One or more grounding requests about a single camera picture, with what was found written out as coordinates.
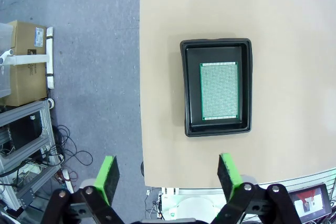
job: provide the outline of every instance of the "cardboard table surface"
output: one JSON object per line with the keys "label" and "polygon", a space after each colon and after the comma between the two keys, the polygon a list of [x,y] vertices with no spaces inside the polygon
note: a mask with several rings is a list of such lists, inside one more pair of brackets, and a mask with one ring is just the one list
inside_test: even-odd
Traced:
{"label": "cardboard table surface", "polygon": [[[336,0],[140,0],[145,183],[219,187],[231,153],[259,183],[335,167]],[[186,137],[180,42],[249,38],[252,130]]]}

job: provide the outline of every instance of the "black cable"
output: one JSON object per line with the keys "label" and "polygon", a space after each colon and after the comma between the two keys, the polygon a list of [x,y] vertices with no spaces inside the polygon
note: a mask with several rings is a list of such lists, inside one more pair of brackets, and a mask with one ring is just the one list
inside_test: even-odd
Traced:
{"label": "black cable", "polygon": [[19,182],[19,169],[16,171],[16,187],[18,186],[18,182]]}
{"label": "black cable", "polygon": [[158,205],[159,215],[161,215],[161,220],[165,220],[162,213],[162,195],[159,197],[159,200],[160,200]]}
{"label": "black cable", "polygon": [[161,187],[154,187],[154,188],[151,188],[150,192],[147,194],[147,196],[146,196],[146,198],[145,198],[145,200],[144,200],[144,202],[145,202],[145,219],[147,218],[146,212],[148,212],[146,200],[148,199],[149,194],[151,194],[151,192],[152,192],[153,190],[160,189],[160,188],[161,188]]}
{"label": "black cable", "polygon": [[[41,153],[37,156],[35,156],[34,158],[29,158],[29,159],[26,159],[24,161],[21,162],[21,164],[19,164],[17,167],[5,172],[5,173],[2,173],[0,174],[0,178],[2,177],[5,177],[5,176],[8,176],[9,174],[12,174],[14,172],[18,172],[19,169],[21,169],[22,167],[24,167],[26,164],[28,164],[29,162],[34,162],[36,161],[37,159],[39,158],[42,158],[42,159],[45,159],[45,162],[47,163],[48,166],[58,166],[58,165],[63,165],[64,163],[68,162],[71,158],[75,157],[75,159],[77,159],[78,162],[80,162],[82,165],[85,165],[85,166],[89,166],[93,163],[93,156],[91,153],[89,153],[88,151],[84,151],[84,150],[81,150],[81,151],[78,151],[77,150],[77,146],[75,144],[75,142],[72,140],[72,138],[70,137],[70,129],[67,128],[65,125],[59,125],[57,127],[53,126],[53,130],[54,130],[54,136],[56,136],[56,139],[57,139],[57,142],[58,143],[55,143],[54,145],[52,145],[50,147],[50,149],[45,152],[45,153]],[[68,142],[68,140],[70,140],[74,147],[75,147],[75,151],[71,151],[67,148],[65,148],[65,145],[66,143]],[[49,162],[49,157],[50,156],[58,156],[59,154],[53,154],[52,152],[53,151],[56,151],[57,153],[59,154],[62,154],[63,155],[63,158],[60,160],[60,162],[58,164],[51,164]],[[86,164],[84,162],[82,162],[79,157],[77,156],[79,153],[86,153],[88,154],[90,157],[91,157],[91,161]],[[5,184],[5,183],[0,183],[0,186],[17,186],[17,184]]]}
{"label": "black cable", "polygon": [[37,207],[31,206],[31,205],[28,205],[27,207],[33,208],[33,209],[35,209],[35,210],[37,210],[39,212],[44,212],[43,210],[41,210],[41,209],[39,209]]}
{"label": "black cable", "polygon": [[336,214],[336,206],[331,208],[331,213],[330,214],[328,214],[326,216],[323,216],[323,217],[320,217],[318,219],[315,219],[314,222],[316,224],[329,224],[329,222],[333,223],[336,220],[335,214]]}
{"label": "black cable", "polygon": [[156,212],[156,213],[158,214],[158,211],[156,211],[156,210],[154,209],[154,207],[153,207],[152,209],[146,209],[146,212],[149,212],[149,213],[150,213],[151,211],[152,211],[152,212]]}

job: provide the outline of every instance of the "concrete floor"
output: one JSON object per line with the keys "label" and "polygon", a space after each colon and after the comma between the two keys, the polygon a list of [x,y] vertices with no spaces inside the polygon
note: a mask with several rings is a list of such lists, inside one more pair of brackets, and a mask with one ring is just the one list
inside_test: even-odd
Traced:
{"label": "concrete floor", "polygon": [[112,206],[126,223],[144,218],[139,0],[0,0],[0,22],[16,19],[54,27],[54,114],[94,157],[90,167],[67,163],[77,186],[96,177],[105,155],[117,155]]}

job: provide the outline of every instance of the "wire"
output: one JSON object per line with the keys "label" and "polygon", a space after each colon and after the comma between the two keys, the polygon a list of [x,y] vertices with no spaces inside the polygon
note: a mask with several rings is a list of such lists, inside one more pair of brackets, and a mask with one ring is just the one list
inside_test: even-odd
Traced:
{"label": "wire", "polygon": [[[58,137],[60,137],[60,149],[62,150],[63,154],[67,154],[69,155],[69,158],[67,158],[66,160],[64,160],[63,164],[68,162],[71,158],[75,158],[77,159],[78,162],[80,162],[82,165],[85,165],[85,166],[89,166],[93,163],[93,156],[91,155],[91,153],[89,153],[88,151],[84,151],[84,150],[81,150],[81,151],[78,151],[77,149],[77,146],[75,144],[75,142],[72,140],[72,138],[70,137],[70,129],[68,127],[66,127],[65,125],[59,125],[56,127],[56,135],[58,135]],[[71,141],[72,144],[74,145],[74,148],[75,148],[75,151],[71,151],[69,150],[68,148],[65,148],[65,145],[67,144],[68,141]],[[79,157],[77,156],[79,153],[86,153],[90,156],[90,159],[91,161],[89,163],[84,163],[83,161],[81,161],[79,159]]]}
{"label": "wire", "polygon": [[146,196],[146,198],[145,198],[145,200],[144,200],[144,203],[145,203],[145,219],[147,219],[147,215],[146,215],[146,213],[147,213],[148,211],[151,211],[151,212],[152,212],[152,210],[147,209],[147,203],[146,203],[146,200],[148,199],[148,196],[151,194],[151,192],[152,192],[153,190],[160,189],[160,188],[161,188],[161,187],[154,187],[154,188],[151,187],[151,190],[149,191],[149,193],[147,194],[147,196]]}
{"label": "wire", "polygon": [[30,168],[30,170],[28,171],[28,173],[26,174],[26,176],[17,185],[21,184],[25,180],[25,178],[28,176],[28,174],[32,171],[33,168],[34,167]]}
{"label": "wire", "polygon": [[323,216],[321,218],[318,218],[318,219],[314,220],[314,222],[316,224],[328,224],[328,223],[334,223],[335,222],[335,220],[336,220],[336,206],[333,207],[334,201],[335,200],[331,199],[331,204],[332,204],[331,213],[326,215],[326,216]]}
{"label": "wire", "polygon": [[260,224],[261,222],[255,220],[244,221],[241,224]]}
{"label": "wire", "polygon": [[255,218],[255,217],[257,217],[257,216],[258,216],[258,215],[254,215],[254,216],[252,216],[252,217],[248,217],[248,218],[244,219],[243,221],[246,221],[246,220],[249,220],[249,219]]}
{"label": "wire", "polygon": [[12,153],[12,151],[14,150],[14,146],[13,148],[9,151],[9,153],[7,155],[9,155],[10,153]]}
{"label": "wire", "polygon": [[331,207],[333,207],[333,206],[335,205],[335,203],[336,203],[336,200],[331,199],[331,200],[330,200],[330,203],[331,203]]}
{"label": "wire", "polygon": [[[36,156],[36,157],[34,157],[34,158],[32,158],[32,159],[26,159],[26,160],[22,161],[21,164],[19,164],[17,167],[15,167],[15,168],[13,168],[13,169],[11,169],[11,170],[5,172],[5,173],[0,174],[0,178],[3,178],[3,177],[5,177],[5,176],[8,176],[9,174],[12,174],[12,173],[18,171],[19,169],[21,169],[22,167],[24,167],[24,166],[25,166],[26,164],[28,164],[29,162],[37,160],[40,156],[42,156],[42,155],[38,155],[38,156]],[[0,185],[8,186],[8,185],[13,185],[13,184],[0,184]]]}
{"label": "wire", "polygon": [[149,213],[149,218],[150,218],[150,219],[152,219],[151,215],[152,215],[153,208],[154,208],[154,206],[152,207],[152,210],[151,210],[151,212]]}
{"label": "wire", "polygon": [[5,154],[5,155],[8,155],[8,153],[2,153],[2,151],[8,151],[8,152],[11,152],[9,149],[4,149],[4,148],[2,148],[2,149],[0,150],[0,152],[1,152],[1,154]]}
{"label": "wire", "polygon": [[1,191],[1,193],[0,193],[0,195],[1,195],[1,199],[3,198],[3,193],[4,193],[5,189],[6,189],[6,188],[3,186],[3,187],[2,187],[2,191]]}
{"label": "wire", "polygon": [[[74,173],[75,175],[76,175],[76,177],[75,178],[71,178],[70,177],[70,174],[71,173]],[[78,173],[76,173],[74,170],[73,171],[71,171],[71,172],[69,172],[69,181],[73,181],[73,182],[76,182],[77,180],[78,180]]]}
{"label": "wire", "polygon": [[158,205],[159,215],[161,215],[161,219],[164,220],[163,212],[162,212],[162,195],[159,197],[159,201],[160,201]]}
{"label": "wire", "polygon": [[16,183],[12,183],[12,184],[0,183],[0,186],[15,186],[15,187],[17,187],[18,179],[19,179],[19,169],[16,171]]}
{"label": "wire", "polygon": [[53,176],[53,177],[51,177],[54,181],[56,181],[60,186],[62,186],[62,183],[60,182],[60,180],[58,180],[58,178],[57,178],[57,173]]}

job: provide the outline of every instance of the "plastic tray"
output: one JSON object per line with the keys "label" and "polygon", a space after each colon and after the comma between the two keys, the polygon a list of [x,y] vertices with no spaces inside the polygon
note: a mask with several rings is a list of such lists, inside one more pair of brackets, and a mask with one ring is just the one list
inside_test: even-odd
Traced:
{"label": "plastic tray", "polygon": [[[251,130],[252,47],[249,39],[195,39],[180,44],[185,97],[185,134],[211,136]],[[238,117],[203,120],[200,64],[238,63]]]}

